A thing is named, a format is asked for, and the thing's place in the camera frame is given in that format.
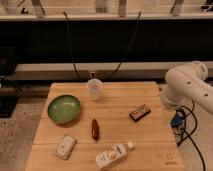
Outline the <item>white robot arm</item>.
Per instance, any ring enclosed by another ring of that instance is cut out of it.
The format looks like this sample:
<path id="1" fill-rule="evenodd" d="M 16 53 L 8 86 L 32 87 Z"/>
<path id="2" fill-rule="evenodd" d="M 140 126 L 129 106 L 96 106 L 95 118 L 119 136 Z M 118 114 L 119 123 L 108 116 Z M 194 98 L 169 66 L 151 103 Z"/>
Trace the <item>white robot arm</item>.
<path id="1" fill-rule="evenodd" d="M 189 98 L 213 115 L 213 87 L 205 82 L 207 76 L 206 65 L 199 61 L 169 69 L 161 92 L 162 103 L 168 108 L 177 108 Z"/>

